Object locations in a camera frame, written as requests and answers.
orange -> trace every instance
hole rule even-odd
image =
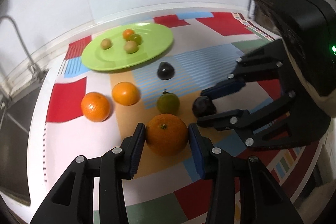
[[[98,92],[89,92],[81,102],[82,112],[92,122],[102,122],[110,115],[110,102]]]
[[[135,34],[135,32],[132,30],[132,29],[126,29],[123,31],[123,38],[128,41],[129,40],[129,37],[132,35],[132,34]]]
[[[146,143],[159,156],[174,156],[185,148],[187,142],[187,126],[172,114],[157,115],[146,127]]]
[[[134,105],[140,100],[140,92],[135,85],[130,82],[120,82],[112,90],[113,99],[124,106]]]

oval plate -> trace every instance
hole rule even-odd
[[[135,53],[128,54],[124,50],[125,39],[122,33],[133,29],[142,37],[142,44]],[[111,39],[113,46],[107,50],[100,47],[104,38]],[[97,36],[83,50],[82,63],[89,69],[99,71],[117,70],[131,67],[150,60],[163,53],[173,42],[171,30],[160,24],[134,23],[119,26]]]

dark purple grape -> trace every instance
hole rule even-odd
[[[193,113],[199,118],[216,114],[217,109],[208,96],[200,96],[193,103]]]
[[[169,80],[173,78],[175,74],[174,67],[167,63],[167,62],[161,62],[159,65],[159,68],[157,69],[157,76],[161,80]]]

colorful tablecloth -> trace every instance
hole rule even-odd
[[[85,46],[98,34],[92,34],[68,47],[68,52],[54,84],[45,123],[43,169],[48,190],[77,155],[88,159],[105,152],[133,134],[138,122],[147,123],[158,115],[156,100],[164,89],[179,96],[178,116],[188,125],[195,122],[191,108],[200,91],[226,79],[237,57],[273,41],[238,13],[181,13],[145,19],[171,28],[174,44],[150,62],[114,73],[98,73],[81,63]],[[169,81],[157,78],[160,62],[175,67]],[[113,102],[111,91],[119,82],[134,83],[141,100],[132,106]],[[113,105],[111,116],[101,123],[90,122],[80,108],[88,92],[106,95]],[[214,100],[219,112],[232,109],[260,109],[280,96],[277,80],[248,83],[240,92]],[[200,128],[201,134],[232,156],[257,155],[268,167],[286,194],[291,197],[315,155],[318,143],[295,149],[251,152],[232,131]],[[94,222],[99,223],[98,180],[94,188]],[[209,206],[211,181],[200,180],[189,146],[177,156],[159,157],[147,145],[143,149],[139,170],[131,181],[123,181],[126,210],[130,224],[205,222]],[[240,192],[236,183],[235,220],[240,220]]]

faucet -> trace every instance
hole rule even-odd
[[[19,39],[19,42],[20,42],[20,44],[21,44],[21,46],[22,46],[22,48],[23,48],[26,56],[29,59],[31,67],[33,68],[32,71],[30,70],[30,72],[33,75],[33,79],[37,79],[39,81],[43,81],[46,73],[45,73],[45,71],[42,71],[41,68],[39,67],[39,65],[37,63],[35,63],[34,60],[32,59],[30,53],[28,52],[26,44],[23,42],[22,36],[21,36],[21,34],[20,34],[19,30],[18,30],[16,22],[14,21],[14,19],[12,17],[10,17],[8,15],[3,15],[3,16],[0,16],[0,23],[4,19],[9,20],[12,23],[13,27],[14,27],[14,30],[16,32],[16,35],[17,35],[18,39]],[[5,103],[8,103],[11,100],[11,97],[8,94],[6,94],[6,92],[4,91],[4,89],[1,86],[0,86],[0,94],[3,95],[3,100],[4,100]]]

